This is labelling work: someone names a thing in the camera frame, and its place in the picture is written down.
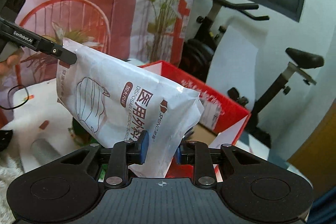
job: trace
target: face mask illustration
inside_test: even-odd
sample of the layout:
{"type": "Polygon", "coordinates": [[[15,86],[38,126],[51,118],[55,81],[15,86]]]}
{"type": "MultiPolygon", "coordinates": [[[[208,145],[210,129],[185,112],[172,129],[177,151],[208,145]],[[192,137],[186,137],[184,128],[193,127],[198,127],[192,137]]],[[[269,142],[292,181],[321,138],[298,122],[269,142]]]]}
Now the face mask illustration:
{"type": "Polygon", "coordinates": [[[76,96],[77,117],[95,136],[99,129],[100,116],[104,112],[103,96],[110,97],[110,94],[96,81],[85,77],[77,85],[76,96]]]}

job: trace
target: black saddle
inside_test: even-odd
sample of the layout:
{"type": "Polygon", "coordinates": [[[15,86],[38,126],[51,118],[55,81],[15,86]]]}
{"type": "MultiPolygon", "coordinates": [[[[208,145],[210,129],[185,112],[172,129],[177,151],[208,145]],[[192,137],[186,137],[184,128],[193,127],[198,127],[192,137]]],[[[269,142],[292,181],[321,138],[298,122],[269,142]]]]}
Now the black saddle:
{"type": "Polygon", "coordinates": [[[324,65],[323,57],[317,54],[311,54],[295,48],[287,48],[286,53],[302,69],[315,69],[324,65]]]}

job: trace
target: silver screw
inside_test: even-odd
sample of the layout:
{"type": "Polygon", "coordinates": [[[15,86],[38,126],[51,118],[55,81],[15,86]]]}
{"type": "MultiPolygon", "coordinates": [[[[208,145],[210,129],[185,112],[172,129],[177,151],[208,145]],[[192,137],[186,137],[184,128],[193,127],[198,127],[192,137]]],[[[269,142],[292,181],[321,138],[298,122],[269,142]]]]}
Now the silver screw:
{"type": "Polygon", "coordinates": [[[198,179],[198,182],[202,185],[211,185],[214,184],[215,179],[212,177],[200,177],[198,179]]]}
{"type": "Polygon", "coordinates": [[[109,177],[106,179],[106,183],[109,185],[118,185],[123,182],[123,179],[120,177],[109,177]]]}

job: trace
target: black cable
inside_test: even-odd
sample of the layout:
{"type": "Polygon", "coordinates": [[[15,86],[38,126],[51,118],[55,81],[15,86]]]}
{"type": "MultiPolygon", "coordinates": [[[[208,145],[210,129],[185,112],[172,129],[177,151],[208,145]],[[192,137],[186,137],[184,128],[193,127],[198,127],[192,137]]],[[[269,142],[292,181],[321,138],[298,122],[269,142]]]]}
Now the black cable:
{"type": "Polygon", "coordinates": [[[8,93],[7,93],[8,104],[11,105],[11,102],[10,102],[10,100],[9,100],[9,94],[11,93],[11,91],[12,91],[13,89],[18,88],[18,87],[23,87],[23,88],[25,89],[25,91],[26,91],[26,93],[27,93],[27,99],[26,99],[22,104],[19,104],[18,106],[15,106],[15,107],[9,107],[9,108],[7,108],[7,107],[3,107],[3,106],[0,105],[0,108],[1,108],[1,109],[3,109],[3,110],[13,110],[13,109],[16,109],[16,108],[18,108],[18,107],[23,106],[26,102],[28,102],[28,100],[29,100],[29,93],[28,93],[27,88],[26,88],[24,85],[16,85],[16,86],[14,86],[13,88],[11,88],[11,89],[8,91],[8,93]]]}

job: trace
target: package of surgical masks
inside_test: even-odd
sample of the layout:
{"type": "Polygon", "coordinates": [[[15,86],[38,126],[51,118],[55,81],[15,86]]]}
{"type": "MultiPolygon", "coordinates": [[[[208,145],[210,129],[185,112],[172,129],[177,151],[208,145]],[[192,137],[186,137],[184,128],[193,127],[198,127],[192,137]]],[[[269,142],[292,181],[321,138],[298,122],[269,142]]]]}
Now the package of surgical masks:
{"type": "Polygon", "coordinates": [[[130,168],[140,177],[164,177],[183,135],[203,112],[199,92],[67,38],[63,46],[77,62],[58,64],[60,102],[106,148],[136,141],[147,130],[146,162],[130,168]]]}

